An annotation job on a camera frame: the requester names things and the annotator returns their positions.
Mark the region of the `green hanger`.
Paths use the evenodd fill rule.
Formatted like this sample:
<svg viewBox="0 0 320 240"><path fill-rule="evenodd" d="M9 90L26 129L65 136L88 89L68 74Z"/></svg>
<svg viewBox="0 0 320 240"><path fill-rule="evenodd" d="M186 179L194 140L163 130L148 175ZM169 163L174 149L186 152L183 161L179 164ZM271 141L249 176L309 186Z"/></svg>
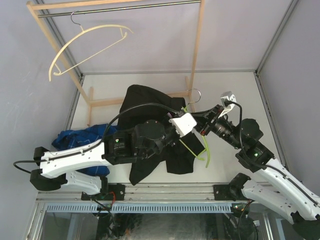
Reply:
<svg viewBox="0 0 320 240"><path fill-rule="evenodd" d="M191 97L192 90L196 90L198 92L199 99L197 101L192 101L192 97ZM188 106L190 106L194 103L197 103L201 100L201 92L198 89L191 88L191 89L188 89L187 91L189 92L189 103L184 108L182 108L182 110L185 113L189 113ZM196 152L193 152L193 150L191 148L189 148L188 145L185 144L181 139L179 141L196 159L198 159L200 161L205 161L205 159L203 157L201 157L201 155L203 153L206 153L207 158L206 158L205 168L208 168L208 166L210 164L210 160L211 160L211 153L210 153L210 149L208 147L208 142L204 136L202 136L202 140L203 140L203 143L201 143L199 140L197 140L197 144L198 144L198 146L200 146L201 150L196 150Z"/></svg>

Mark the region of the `black shirt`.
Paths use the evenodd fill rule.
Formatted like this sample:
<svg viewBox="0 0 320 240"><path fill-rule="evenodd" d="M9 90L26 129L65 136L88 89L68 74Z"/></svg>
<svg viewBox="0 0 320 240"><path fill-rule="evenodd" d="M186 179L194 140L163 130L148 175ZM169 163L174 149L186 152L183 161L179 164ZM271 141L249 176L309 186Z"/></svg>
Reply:
<svg viewBox="0 0 320 240"><path fill-rule="evenodd" d="M199 139L192 132L180 137L169 122L185 106L183 97L171 97L144 85L128 87L117 125L126 132L130 149L137 156L129 174L132 185L148 177L161 162L166 163L168 173L193 173L195 157L179 140L196 153L202 150Z"/></svg>

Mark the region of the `wooden clothes rack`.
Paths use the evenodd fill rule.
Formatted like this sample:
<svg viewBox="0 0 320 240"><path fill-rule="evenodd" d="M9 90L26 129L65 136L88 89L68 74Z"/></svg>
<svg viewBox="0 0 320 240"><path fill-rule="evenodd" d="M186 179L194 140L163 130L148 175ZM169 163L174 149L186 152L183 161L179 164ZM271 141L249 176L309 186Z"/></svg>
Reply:
<svg viewBox="0 0 320 240"><path fill-rule="evenodd" d="M72 129L107 121L130 84L158 86L195 110L203 0L31 0L26 6L54 50L48 79L70 77L77 89Z"/></svg>

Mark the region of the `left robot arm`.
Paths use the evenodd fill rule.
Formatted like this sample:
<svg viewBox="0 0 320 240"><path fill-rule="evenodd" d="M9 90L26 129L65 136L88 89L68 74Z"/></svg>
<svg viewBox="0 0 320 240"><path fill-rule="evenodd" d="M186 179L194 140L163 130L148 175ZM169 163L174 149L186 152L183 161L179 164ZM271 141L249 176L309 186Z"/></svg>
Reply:
<svg viewBox="0 0 320 240"><path fill-rule="evenodd" d="M31 184L39 191L73 190L104 200L110 188L99 176L89 176L80 169L136 163L158 155L184 135L176 119L168 126L148 120L127 130L105 136L92 144L63 151L46 151L39 169L30 174Z"/></svg>

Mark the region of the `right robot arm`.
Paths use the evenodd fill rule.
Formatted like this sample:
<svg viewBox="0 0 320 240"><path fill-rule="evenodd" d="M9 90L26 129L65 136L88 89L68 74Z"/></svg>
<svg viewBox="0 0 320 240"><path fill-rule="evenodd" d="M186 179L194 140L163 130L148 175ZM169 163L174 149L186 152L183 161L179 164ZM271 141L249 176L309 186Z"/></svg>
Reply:
<svg viewBox="0 0 320 240"><path fill-rule="evenodd" d="M320 197L295 178L274 153L260 142L264 135L253 118L239 118L238 125L221 116L223 107L192 113L202 136L210 132L239 152L238 162L254 175L267 180L277 191L259 186L249 176L239 173L230 183L230 195L237 200L257 201L286 219L305 240L320 238Z"/></svg>

